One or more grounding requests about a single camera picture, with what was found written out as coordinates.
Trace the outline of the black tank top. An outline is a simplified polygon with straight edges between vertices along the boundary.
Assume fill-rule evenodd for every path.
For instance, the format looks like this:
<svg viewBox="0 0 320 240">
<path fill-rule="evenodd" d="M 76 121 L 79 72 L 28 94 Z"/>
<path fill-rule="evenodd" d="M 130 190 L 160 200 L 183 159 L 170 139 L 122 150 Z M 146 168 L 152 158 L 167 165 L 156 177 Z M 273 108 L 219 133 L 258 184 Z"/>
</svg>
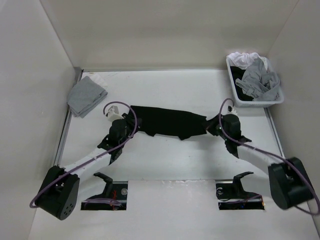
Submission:
<svg viewBox="0 0 320 240">
<path fill-rule="evenodd" d="M 164 135 L 186 140 L 205 135 L 207 117 L 189 111 L 132 105 L 141 121 L 139 131 L 149 136 Z"/>
</svg>

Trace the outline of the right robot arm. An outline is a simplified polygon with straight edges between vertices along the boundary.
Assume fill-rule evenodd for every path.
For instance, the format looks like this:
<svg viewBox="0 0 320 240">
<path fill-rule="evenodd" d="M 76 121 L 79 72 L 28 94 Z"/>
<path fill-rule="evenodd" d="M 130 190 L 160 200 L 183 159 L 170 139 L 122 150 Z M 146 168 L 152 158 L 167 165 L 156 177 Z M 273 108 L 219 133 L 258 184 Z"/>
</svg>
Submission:
<svg viewBox="0 0 320 240">
<path fill-rule="evenodd" d="M 311 214 L 298 205 L 310 200 L 320 203 L 302 161 L 296 157 L 283 158 L 252 145 L 252 141 L 242 135 L 237 115 L 219 113 L 204 126 L 210 134 L 224 140 L 231 155 L 252 164 L 267 175 L 267 179 L 260 183 L 260 189 L 255 192 L 272 198 L 280 209 L 295 207 Z"/>
</svg>

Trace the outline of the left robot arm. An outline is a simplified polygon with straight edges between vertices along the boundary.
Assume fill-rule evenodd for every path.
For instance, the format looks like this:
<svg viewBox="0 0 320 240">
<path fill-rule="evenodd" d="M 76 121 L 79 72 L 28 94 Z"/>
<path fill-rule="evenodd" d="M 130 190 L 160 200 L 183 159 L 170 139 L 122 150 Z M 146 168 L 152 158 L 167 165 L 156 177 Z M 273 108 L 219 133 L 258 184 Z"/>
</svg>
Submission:
<svg viewBox="0 0 320 240">
<path fill-rule="evenodd" d="M 96 185 L 96 195 L 81 201 L 81 209 L 124 210 L 126 197 L 114 187 L 113 179 L 100 170 L 120 157 L 125 144 L 141 124 L 141 118 L 124 113 L 121 119 L 112 122 L 109 133 L 92 153 L 68 166 L 51 167 L 30 207 L 40 208 L 61 221 L 65 220 L 76 206 L 81 183 L 98 177 L 103 182 Z"/>
</svg>

